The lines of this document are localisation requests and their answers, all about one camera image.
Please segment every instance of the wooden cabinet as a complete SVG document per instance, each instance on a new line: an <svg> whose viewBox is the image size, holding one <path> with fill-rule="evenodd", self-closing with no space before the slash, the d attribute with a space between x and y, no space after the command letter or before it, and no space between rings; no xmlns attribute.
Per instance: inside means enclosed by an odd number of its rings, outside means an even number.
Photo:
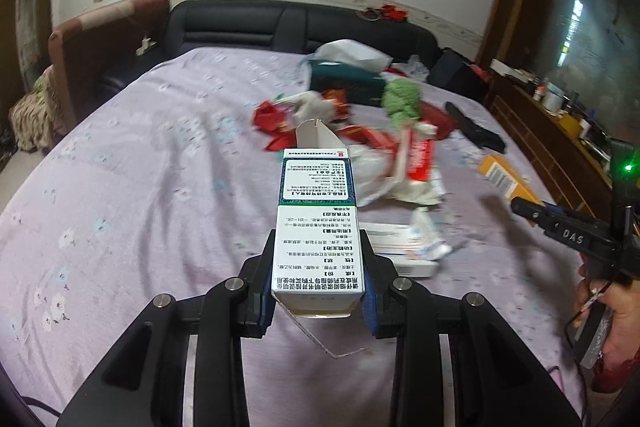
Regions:
<svg viewBox="0 0 640 427"><path fill-rule="evenodd" d="M497 74L485 103L557 204L609 221L609 177L540 103Z"/></svg>

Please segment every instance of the cable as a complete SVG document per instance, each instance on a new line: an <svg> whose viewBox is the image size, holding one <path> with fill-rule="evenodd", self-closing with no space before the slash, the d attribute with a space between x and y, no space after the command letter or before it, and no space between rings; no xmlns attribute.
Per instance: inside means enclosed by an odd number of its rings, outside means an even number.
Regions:
<svg viewBox="0 0 640 427"><path fill-rule="evenodd" d="M39 409L42 409L43 411L48 412L49 414L52 414L57 418L60 418L60 413L58 411L53 409L53 407L42 403L40 400L36 400L35 398L31 398L30 396L23 396L22 399L24 400L25 404L31 405L32 407L37 407Z"/></svg>
<svg viewBox="0 0 640 427"><path fill-rule="evenodd" d="M589 405L589 401L587 400L587 380L584 378L584 374L580 370L580 364L578 364L575 360L575 367L578 371L578 375L580 376L580 384L582 389L582 395L584 398L584 406L582 407L582 413L580 415L580 421L584 427L591 427L591 407ZM560 378L560 389L563 393L564 391L564 379L562 378L562 369L559 365L554 365L547 369L548 374L552 374L554 371L558 372L558 376Z"/></svg>
<svg viewBox="0 0 640 427"><path fill-rule="evenodd" d="M616 277L616 275L618 274L618 272L615 273L615 275L612 277L612 279L610 279L606 285L604 285L600 291L598 291L596 294L594 294L593 296L591 296L591 298L585 303L585 305L580 308L577 313L571 317L568 322L564 325L564 336L566 338L567 343L569 344L569 347L571 347L572 349L574 349L574 342L571 340L571 335L569 334L569 326L571 326L574 323L574 320L576 320L578 317L580 317L580 315L582 315L585 311L587 311L589 308L591 308L591 305L598 300L598 297L600 297L602 294L604 294L609 287L614 283L614 279Z"/></svg>
<svg viewBox="0 0 640 427"><path fill-rule="evenodd" d="M571 334L569 333L569 327L574 323L574 320L577 319L582 314L582 310L578 311L573 317L569 319L567 324L564 325L564 339L566 343L569 345L570 350L574 349L574 342L571 340ZM584 377L584 373L582 372L582 368L577 360L574 359L572 355L572 360L575 364L575 370L578 372L578 377L580 378L580 387L582 391L582 412L580 413L580 421L584 427L591 426L591 406L589 404L589 397L587 395L587 379Z"/></svg>

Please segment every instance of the cardboard box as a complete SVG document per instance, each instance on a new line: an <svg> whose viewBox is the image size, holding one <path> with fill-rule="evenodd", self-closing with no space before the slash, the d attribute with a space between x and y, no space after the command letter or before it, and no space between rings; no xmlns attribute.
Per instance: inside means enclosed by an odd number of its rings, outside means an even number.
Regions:
<svg viewBox="0 0 640 427"><path fill-rule="evenodd" d="M519 196L532 203L542 204L542 200L502 156L497 154L487 155L482 160L478 171L491 181L507 200L511 201Z"/></svg>
<svg viewBox="0 0 640 427"><path fill-rule="evenodd" d="M525 74L518 70L514 70L513 68L508 67L506 64L503 64L500 60L496 60L495 58L491 61L491 65L489 67L500 76L506 76L507 74L509 74L514 78L517 78L519 81L524 82L525 84L533 78L532 74Z"/></svg>
<svg viewBox="0 0 640 427"><path fill-rule="evenodd" d="M393 261L398 275L432 277L439 260L451 252L427 208L416 208L408 225L361 223L373 251Z"/></svg>
<svg viewBox="0 0 640 427"><path fill-rule="evenodd" d="M285 149L271 292L294 315L348 317L364 292L349 151L321 121Z"/></svg>

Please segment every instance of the green knitted item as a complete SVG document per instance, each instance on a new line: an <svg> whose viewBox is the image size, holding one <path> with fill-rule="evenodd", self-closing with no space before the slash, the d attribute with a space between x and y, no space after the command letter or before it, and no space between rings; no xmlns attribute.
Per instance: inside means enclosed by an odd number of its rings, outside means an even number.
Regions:
<svg viewBox="0 0 640 427"><path fill-rule="evenodd" d="M396 78L386 84L382 107L396 127L405 120L416 120L420 117L420 89L408 78Z"/></svg>

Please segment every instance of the floral bedsheet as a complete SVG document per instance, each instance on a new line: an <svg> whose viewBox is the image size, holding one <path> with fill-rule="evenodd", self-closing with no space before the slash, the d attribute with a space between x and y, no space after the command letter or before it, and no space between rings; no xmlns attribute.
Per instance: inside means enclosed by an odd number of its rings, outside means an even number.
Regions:
<svg viewBox="0 0 640 427"><path fill-rule="evenodd" d="M21 394L62 410L155 295L205 293L262 251L275 225L281 156L263 150L270 138L250 120L263 100L304 89L295 74L300 59L191 51L144 74L35 169L0 216L0 361ZM422 90L425 100L454 102L500 134L507 160L550 201L482 105L435 87ZM380 108L353 112L353 123L390 126ZM482 156L458 132L437 143L448 193L432 216L454 252L424 284L456 298L482 292L545 367L561 367L566 394L580 409L561 334L572 312L577 255L511 216L476 171ZM379 201L360 219L408 223L413 208ZM276 309L263 340L242 341L252 425L386 425L395 341L373 339L359 312L307 326L334 352L369 349L333 360ZM452 425L446 358L444 373ZM192 414L189 382L185 425Z"/></svg>

